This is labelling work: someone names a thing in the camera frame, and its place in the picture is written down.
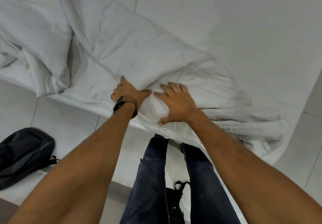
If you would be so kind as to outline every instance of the brown watch strap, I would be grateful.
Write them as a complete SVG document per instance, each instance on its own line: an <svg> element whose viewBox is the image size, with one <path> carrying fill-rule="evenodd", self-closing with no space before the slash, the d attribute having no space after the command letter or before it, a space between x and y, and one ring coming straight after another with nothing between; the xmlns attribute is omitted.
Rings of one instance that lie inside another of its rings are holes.
<svg viewBox="0 0 322 224"><path fill-rule="evenodd" d="M129 95L124 95L122 101L124 102L130 102L135 105L135 110L139 109L139 102L133 98L132 96Z"/></svg>

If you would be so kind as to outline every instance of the hand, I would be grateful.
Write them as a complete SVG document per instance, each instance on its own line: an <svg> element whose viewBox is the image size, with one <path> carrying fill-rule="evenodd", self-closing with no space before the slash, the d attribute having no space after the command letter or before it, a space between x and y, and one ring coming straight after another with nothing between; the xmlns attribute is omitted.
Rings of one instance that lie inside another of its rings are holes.
<svg viewBox="0 0 322 224"><path fill-rule="evenodd" d="M187 122L194 112L199 111L185 85L169 82L168 85L161 84L160 87L165 94L155 92L154 96L169 108L169 115L159 120L160 126L168 122Z"/></svg>
<svg viewBox="0 0 322 224"><path fill-rule="evenodd" d="M150 96L152 90L137 90L131 83L129 83L124 77L121 78L121 83L117 85L111 94L111 99L116 102L121 96L128 95L133 97L139 103L139 108L143 101Z"/></svg>

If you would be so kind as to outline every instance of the person's right hand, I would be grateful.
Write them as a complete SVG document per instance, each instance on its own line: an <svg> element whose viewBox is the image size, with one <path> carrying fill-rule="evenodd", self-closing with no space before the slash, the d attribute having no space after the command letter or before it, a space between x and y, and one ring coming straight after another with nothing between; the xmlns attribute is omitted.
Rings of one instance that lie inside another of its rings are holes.
<svg viewBox="0 0 322 224"><path fill-rule="evenodd" d="M160 126L168 122L188 122L189 117L198 111L185 85L169 82L168 85L161 84L160 87L164 90L164 94L155 92L154 96L169 108L169 115L159 120Z"/></svg>

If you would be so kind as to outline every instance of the pant leg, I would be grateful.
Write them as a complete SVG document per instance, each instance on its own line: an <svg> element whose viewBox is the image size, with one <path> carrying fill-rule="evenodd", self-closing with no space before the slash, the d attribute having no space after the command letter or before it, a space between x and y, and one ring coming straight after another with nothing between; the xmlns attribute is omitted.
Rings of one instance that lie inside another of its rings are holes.
<svg viewBox="0 0 322 224"><path fill-rule="evenodd" d="M120 224L169 223L165 181L167 146L168 139L157 134L151 138Z"/></svg>
<svg viewBox="0 0 322 224"><path fill-rule="evenodd" d="M235 210L204 153L182 144L191 188L191 224L240 224Z"/></svg>

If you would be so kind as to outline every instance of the black bag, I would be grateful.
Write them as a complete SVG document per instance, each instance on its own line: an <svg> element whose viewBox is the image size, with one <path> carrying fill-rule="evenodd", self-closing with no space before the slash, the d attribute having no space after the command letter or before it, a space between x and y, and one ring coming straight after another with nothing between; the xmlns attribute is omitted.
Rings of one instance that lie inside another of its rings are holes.
<svg viewBox="0 0 322 224"><path fill-rule="evenodd" d="M179 202L182 197L182 192L186 184L190 185L188 181L176 181L174 183L175 189L167 188L167 204L169 210L170 224L185 224L183 212L179 207Z"/></svg>
<svg viewBox="0 0 322 224"><path fill-rule="evenodd" d="M51 156L55 140L36 128L21 129L0 143L0 190L58 160Z"/></svg>

